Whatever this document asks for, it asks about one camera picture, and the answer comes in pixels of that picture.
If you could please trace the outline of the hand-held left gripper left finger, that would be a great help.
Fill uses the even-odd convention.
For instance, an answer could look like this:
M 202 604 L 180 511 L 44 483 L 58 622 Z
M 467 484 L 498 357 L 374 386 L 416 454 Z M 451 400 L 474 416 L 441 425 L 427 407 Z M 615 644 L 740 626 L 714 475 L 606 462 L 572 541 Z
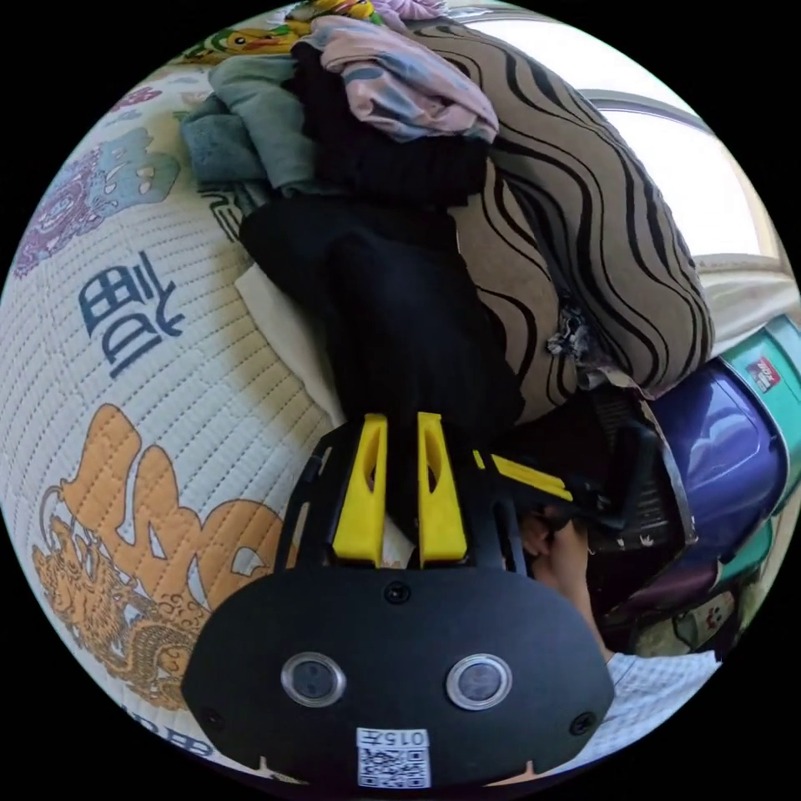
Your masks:
M 385 526 L 388 423 L 367 415 L 356 444 L 332 542 L 340 560 L 380 560 Z

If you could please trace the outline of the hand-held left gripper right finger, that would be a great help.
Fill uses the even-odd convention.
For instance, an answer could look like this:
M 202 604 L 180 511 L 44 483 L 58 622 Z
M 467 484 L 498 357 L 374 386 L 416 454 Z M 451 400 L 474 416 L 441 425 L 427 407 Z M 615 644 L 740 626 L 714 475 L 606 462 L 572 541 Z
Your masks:
M 440 415 L 417 415 L 417 450 L 420 559 L 462 560 L 467 540 Z

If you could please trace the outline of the person's right hand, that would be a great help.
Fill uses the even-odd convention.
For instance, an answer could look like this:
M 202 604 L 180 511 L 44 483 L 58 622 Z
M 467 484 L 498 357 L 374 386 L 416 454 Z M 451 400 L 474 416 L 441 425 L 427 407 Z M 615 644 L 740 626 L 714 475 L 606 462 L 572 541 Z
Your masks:
M 527 512 L 521 520 L 521 541 L 532 558 L 546 557 L 555 567 L 587 568 L 590 548 L 587 526 L 581 520 L 559 519 L 555 512 Z

